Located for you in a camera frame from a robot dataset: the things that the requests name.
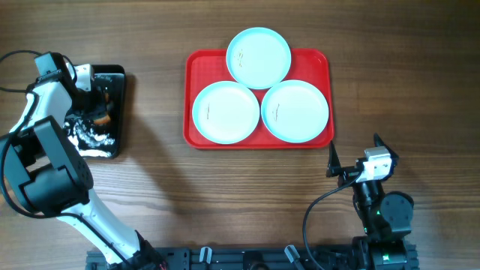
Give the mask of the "green and orange sponge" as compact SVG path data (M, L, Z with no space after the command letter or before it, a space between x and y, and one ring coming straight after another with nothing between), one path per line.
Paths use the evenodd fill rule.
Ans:
M111 121L110 112L114 105L108 93L101 95L100 102L97 104L93 112L93 122L95 125L106 125Z

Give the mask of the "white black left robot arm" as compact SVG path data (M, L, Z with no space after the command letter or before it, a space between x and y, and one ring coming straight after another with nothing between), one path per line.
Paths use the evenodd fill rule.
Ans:
M17 213L71 225L108 269L166 269L167 261L101 201L86 158L119 152L126 75L119 65L75 65L35 52L37 79L19 121L1 137L1 192Z

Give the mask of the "light blue plate back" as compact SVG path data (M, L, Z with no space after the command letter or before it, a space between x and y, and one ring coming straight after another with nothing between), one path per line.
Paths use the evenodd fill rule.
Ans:
M269 89L289 73L292 52L286 40L270 28L254 27L238 33L226 51L232 78L249 89Z

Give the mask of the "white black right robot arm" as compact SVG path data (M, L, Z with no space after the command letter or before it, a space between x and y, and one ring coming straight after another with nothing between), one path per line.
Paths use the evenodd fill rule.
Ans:
M364 236L352 240L350 269L418 269L416 246L405 240L412 232L413 198L400 191L386 193L383 182L393 176L399 156L378 134L374 147L353 166L341 166L335 145L329 144L326 175L338 177L340 188L353 189L353 205Z

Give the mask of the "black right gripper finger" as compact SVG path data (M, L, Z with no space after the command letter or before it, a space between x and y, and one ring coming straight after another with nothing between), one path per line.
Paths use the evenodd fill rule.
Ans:
M339 176L341 174L341 162L339 161L335 144L331 141L329 143L329 156L326 170L326 176L328 178Z
M384 147L389 153L392 153L392 150L383 142L378 133L373 135L373 142L376 147Z

